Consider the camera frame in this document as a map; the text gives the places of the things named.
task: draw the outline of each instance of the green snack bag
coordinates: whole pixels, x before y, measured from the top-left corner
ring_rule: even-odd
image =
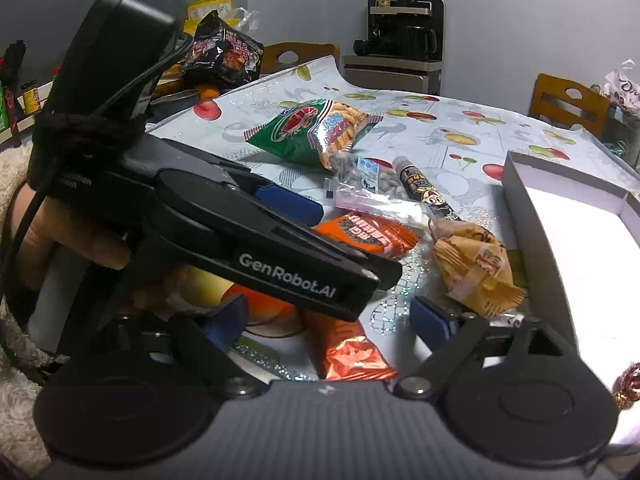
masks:
[[[330,170],[332,153],[348,152],[381,120],[379,115],[343,103],[315,99],[245,131],[244,140],[285,160],[312,166],[320,163]]]
[[[4,104],[4,89],[0,83],[0,132],[4,132],[9,127],[9,115],[6,113]]]

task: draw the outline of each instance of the coffee machine shelf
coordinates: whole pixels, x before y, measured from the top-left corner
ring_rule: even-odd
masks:
[[[421,7],[369,7],[371,14],[422,14],[423,16],[432,16],[431,8],[423,9]]]
[[[435,72],[442,70],[441,62],[424,62],[413,59],[401,59],[399,57],[389,56],[342,56],[342,62],[345,66],[361,66],[370,68],[397,68],[400,70],[409,70],[413,72]]]

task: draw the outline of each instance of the black snack bag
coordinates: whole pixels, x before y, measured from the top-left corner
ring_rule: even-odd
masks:
[[[263,44],[227,25],[212,10],[196,28],[184,78],[192,85],[207,82],[220,89],[237,88],[258,79],[263,53]]]

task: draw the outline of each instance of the lemon print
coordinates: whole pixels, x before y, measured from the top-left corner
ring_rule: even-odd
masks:
[[[370,94],[345,94],[349,99],[359,99],[362,101],[373,101],[376,97]]]
[[[411,112],[408,110],[401,110],[400,108],[392,108],[391,110],[387,110],[386,113],[395,117],[407,117]]]
[[[465,134],[446,134],[445,139],[455,142],[457,144],[463,144],[465,146],[473,146],[478,143],[473,137],[469,137]]]
[[[549,137],[553,137],[554,139],[559,140],[560,142],[564,142],[565,144],[575,144],[575,140],[569,139],[567,137],[563,137],[562,135],[556,134],[553,130],[543,130]]]
[[[309,72],[309,68],[306,65],[299,66],[296,69],[296,74],[298,74],[298,77],[303,81],[311,81],[311,72]]]

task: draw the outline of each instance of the white cardboard box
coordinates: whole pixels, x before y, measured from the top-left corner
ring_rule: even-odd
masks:
[[[509,152],[502,185],[533,314],[578,350],[610,390],[640,362],[640,203],[621,187]],[[614,444],[640,444],[640,402]]]

